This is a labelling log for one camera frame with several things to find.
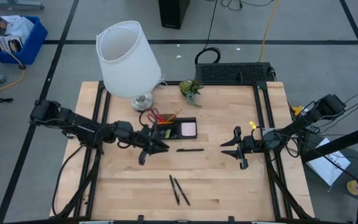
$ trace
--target wooden tabletop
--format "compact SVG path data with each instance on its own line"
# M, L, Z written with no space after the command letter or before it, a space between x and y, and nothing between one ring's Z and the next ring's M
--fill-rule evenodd
M78 98L76 113L92 117L98 82L84 82ZM178 117L196 117L198 137L188 140L165 141L169 152L148 157L144 166L138 164L141 149L120 149L116 143L104 144L96 194L93 220L274 220L267 171L263 154L246 154L249 167L240 170L239 161L221 153L235 149L219 147L233 138L233 129L240 126L242 135L250 134L249 121L258 125L254 92L251 86L206 86L197 96L202 108L188 105L177 86L156 88L153 91L155 107L160 113L174 113ZM268 83L270 104L275 125L282 128L291 123L283 83ZM263 94L260 92L262 107ZM99 112L101 119L104 97ZM134 111L129 99L111 97L108 123L129 121L140 130L139 113ZM64 160L78 148L76 139L68 140ZM176 152L178 148L203 148L203 152ZM55 207L59 212L78 188L85 150L78 153L62 173ZM314 215L301 159L292 158L282 151L283 166L289 191L309 215ZM189 207L182 196L177 205L169 180L176 177L189 198ZM282 195L279 194L280 211L284 217ZM84 194L86 204L88 193Z

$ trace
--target floor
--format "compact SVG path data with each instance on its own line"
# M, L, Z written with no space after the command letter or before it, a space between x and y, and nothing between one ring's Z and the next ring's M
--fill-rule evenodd
M267 0L249 2L261 4ZM81 82L102 79L92 41L96 35L117 22L139 21L147 38L153 40L151 48L165 79L194 78L193 59L205 45L214 7L214 2L192 0L182 28L175 30L161 27L157 0L49 0L43 4L44 11L0 9L0 16L39 16L48 30L47 41L34 64L25 70L24 79L0 92L0 98L14 98L12 103L0 103L0 204L26 135L27 139L32 137L5 222L49 215L67 140L59 131L46 128L37 128L32 135L29 114L40 95L74 108ZM238 2L231 7L238 7ZM221 49L221 62L257 61L272 9L273 4L244 4L242 10L230 11L218 2L211 46ZM267 40L262 61L275 68L292 105L306 105L329 93L342 100L358 93L358 1L281 0ZM200 62L213 60L213 54L200 58ZM21 75L16 65L1 63L0 73L7 76L7 83ZM357 102L358 97L349 105ZM357 129L358 110L327 133L346 134ZM356 200L327 193L326 185L310 181L308 185L318 218L355 220Z

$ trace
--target small potted plant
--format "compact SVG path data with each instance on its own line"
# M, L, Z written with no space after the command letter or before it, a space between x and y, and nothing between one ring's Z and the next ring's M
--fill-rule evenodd
M204 86L198 80L185 80L179 83L179 89L183 96L186 97L188 104L197 108L200 108L201 105L195 103L195 98L196 94L201 94L198 90L202 88Z

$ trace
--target blue bin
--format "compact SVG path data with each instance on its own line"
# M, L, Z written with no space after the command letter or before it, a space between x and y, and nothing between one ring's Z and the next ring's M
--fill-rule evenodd
M33 64L38 52L41 49L41 46L47 37L48 31L41 24L40 18L36 16L26 16L28 20L34 23L27 40L24 43L22 50L19 53L12 53L19 59L24 65ZM18 64L12 56L8 53L3 52L0 49L0 62L2 63L15 63Z

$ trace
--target lamp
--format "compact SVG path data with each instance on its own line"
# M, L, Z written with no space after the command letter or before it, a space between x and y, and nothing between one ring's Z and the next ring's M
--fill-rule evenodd
M135 110L153 104L151 90L159 83L161 68L136 21L115 24L96 39L104 86L112 95L132 98Z

